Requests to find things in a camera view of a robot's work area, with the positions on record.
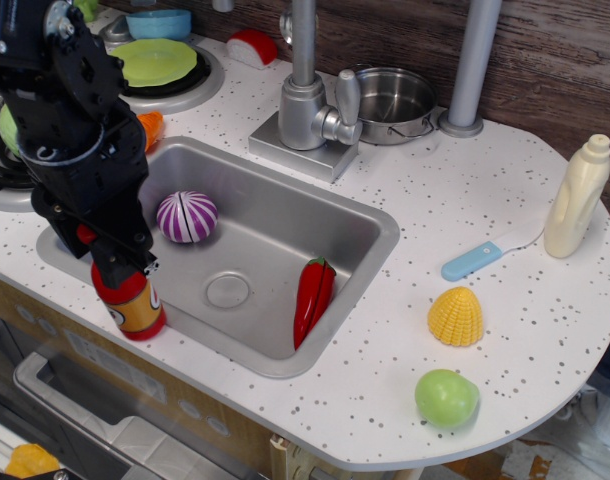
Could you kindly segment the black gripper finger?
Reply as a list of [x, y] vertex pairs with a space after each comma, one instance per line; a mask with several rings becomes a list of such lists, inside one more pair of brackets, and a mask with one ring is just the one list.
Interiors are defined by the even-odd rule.
[[52, 212], [48, 221], [58, 238], [76, 258], [90, 252], [93, 229], [85, 219], [68, 213]]
[[135, 274], [149, 277], [158, 267], [157, 257], [151, 252], [151, 237], [134, 237], [134, 243], [124, 246], [110, 238], [93, 240], [89, 249], [95, 267], [94, 282], [109, 289], [119, 289]]

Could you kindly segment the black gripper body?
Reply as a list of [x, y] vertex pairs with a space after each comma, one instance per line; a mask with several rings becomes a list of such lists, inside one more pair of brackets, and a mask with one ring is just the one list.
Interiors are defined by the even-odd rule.
[[151, 237], [139, 190], [148, 176], [145, 131], [132, 112], [112, 112], [79, 155], [29, 145], [22, 159], [36, 181], [32, 205], [48, 219], [63, 212], [85, 219], [100, 236], [124, 246]]

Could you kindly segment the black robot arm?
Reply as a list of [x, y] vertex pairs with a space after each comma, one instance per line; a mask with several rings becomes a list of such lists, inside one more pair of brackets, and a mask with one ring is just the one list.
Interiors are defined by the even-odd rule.
[[0, 95], [34, 210], [117, 289], [156, 258], [139, 190], [146, 134], [121, 99], [122, 62], [68, 1], [0, 1]]

